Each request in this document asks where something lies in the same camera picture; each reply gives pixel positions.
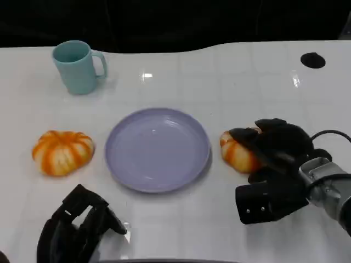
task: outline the orange pumpkin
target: orange pumpkin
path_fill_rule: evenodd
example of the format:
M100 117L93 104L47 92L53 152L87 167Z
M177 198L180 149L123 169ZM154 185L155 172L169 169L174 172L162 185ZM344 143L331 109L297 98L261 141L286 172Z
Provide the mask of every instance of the orange pumpkin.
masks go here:
M84 133L50 130L32 150L32 158L43 174L65 176L93 157L93 140Z
M253 152L235 141L228 131L220 137L220 146L222 158L238 172L250 174L262 167Z

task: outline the plate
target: plate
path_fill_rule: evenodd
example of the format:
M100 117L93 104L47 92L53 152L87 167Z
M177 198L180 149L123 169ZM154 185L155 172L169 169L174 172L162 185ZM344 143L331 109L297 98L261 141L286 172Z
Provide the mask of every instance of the plate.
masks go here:
M190 115L149 108L114 127L105 157L115 180L137 191L159 193L197 178L206 167L210 148L205 130Z

